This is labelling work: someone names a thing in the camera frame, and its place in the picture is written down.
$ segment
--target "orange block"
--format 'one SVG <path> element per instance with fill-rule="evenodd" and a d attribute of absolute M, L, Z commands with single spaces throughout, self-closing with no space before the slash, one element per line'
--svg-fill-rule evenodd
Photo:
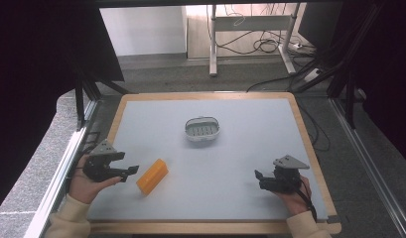
<path fill-rule="evenodd" d="M 137 185 L 141 192 L 148 195 L 168 172 L 166 163 L 158 159 L 150 169 L 137 180 Z"/>

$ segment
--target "white soap dish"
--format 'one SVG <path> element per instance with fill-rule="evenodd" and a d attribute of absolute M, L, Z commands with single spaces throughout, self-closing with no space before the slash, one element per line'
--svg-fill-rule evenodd
<path fill-rule="evenodd" d="M 190 141 L 209 141 L 217 138 L 220 133 L 220 126 L 213 117 L 198 117 L 187 122 L 185 133 Z"/>

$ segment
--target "beige sleeve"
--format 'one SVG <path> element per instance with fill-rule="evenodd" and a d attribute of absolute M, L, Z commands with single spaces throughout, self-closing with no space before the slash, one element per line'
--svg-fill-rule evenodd
<path fill-rule="evenodd" d="M 320 230 L 311 211 L 288 218 L 287 225 L 293 238 L 331 238 L 327 230 Z"/>
<path fill-rule="evenodd" d="M 67 194 L 66 203 L 60 211 L 51 214 L 51 227 L 47 230 L 47 238 L 84 238 L 90 233 L 90 223 L 87 221 L 89 204 L 79 202 Z"/>

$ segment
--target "human hand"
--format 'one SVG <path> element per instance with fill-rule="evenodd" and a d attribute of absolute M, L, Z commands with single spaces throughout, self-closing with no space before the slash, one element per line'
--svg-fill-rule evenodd
<path fill-rule="evenodd" d="M 106 187 L 119 183 L 122 178 L 115 177 L 102 182 L 91 180 L 82 171 L 87 158 L 88 155 L 85 155 L 79 159 L 70 183 L 69 195 L 82 203 L 91 204 L 100 191 Z"/>
<path fill-rule="evenodd" d="M 302 184 L 300 187 L 301 192 L 306 196 L 306 197 L 311 197 L 311 188 L 309 185 L 309 180 L 303 176 L 301 176 Z M 278 197 L 280 197 L 283 202 L 285 203 L 287 209 L 292 215 L 297 215 L 302 212 L 308 211 L 307 203 L 302 199 L 302 197 L 297 194 L 296 192 L 293 192 L 292 194 L 285 194 L 285 193 L 280 193 L 280 192 L 273 192 L 276 194 Z"/>

